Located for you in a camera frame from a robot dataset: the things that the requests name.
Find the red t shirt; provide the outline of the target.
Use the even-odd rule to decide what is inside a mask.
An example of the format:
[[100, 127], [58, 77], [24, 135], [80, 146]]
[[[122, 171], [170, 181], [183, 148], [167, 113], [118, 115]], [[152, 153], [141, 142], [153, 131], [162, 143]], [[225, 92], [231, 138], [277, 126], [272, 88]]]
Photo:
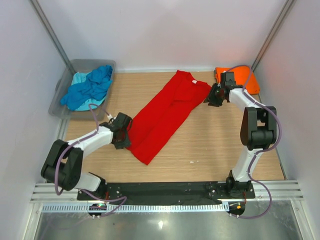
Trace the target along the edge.
[[190, 72], [177, 70], [133, 118], [128, 130], [131, 145], [127, 149], [141, 163], [149, 165], [210, 91], [208, 83], [196, 80]]

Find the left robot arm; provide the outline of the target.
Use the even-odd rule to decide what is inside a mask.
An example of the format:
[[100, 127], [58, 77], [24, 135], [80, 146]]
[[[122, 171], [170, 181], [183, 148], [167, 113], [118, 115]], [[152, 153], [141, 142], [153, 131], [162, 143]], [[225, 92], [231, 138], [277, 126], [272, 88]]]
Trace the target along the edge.
[[101, 200], [106, 194], [105, 180], [93, 173], [83, 172], [84, 159], [99, 148], [114, 145], [124, 149], [131, 145], [128, 130], [133, 119], [120, 112], [110, 117], [108, 122], [96, 123], [96, 128], [73, 140], [58, 139], [53, 142], [44, 161], [40, 175], [54, 183], [58, 195], [61, 190], [87, 190], [95, 200]]

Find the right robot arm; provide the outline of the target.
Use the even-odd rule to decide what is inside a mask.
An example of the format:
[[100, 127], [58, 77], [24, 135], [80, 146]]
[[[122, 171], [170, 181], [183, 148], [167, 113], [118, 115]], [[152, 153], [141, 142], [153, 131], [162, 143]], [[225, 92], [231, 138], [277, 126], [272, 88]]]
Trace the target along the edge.
[[220, 83], [212, 85], [203, 102], [208, 106], [220, 107], [224, 101], [234, 104], [243, 112], [240, 128], [243, 149], [223, 186], [229, 197], [237, 198], [250, 191], [250, 173], [255, 168], [256, 161], [277, 141], [277, 110], [252, 97], [242, 85], [236, 83], [232, 71], [220, 74]]

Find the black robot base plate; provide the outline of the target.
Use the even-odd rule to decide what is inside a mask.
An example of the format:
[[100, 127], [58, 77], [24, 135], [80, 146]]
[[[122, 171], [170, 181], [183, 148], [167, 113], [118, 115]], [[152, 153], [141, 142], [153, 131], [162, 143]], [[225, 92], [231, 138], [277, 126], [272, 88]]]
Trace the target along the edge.
[[192, 196], [212, 200], [218, 199], [254, 199], [256, 197], [252, 182], [227, 183], [224, 181], [189, 182], [109, 182], [101, 183], [92, 194], [102, 199], [126, 196], [134, 197]]

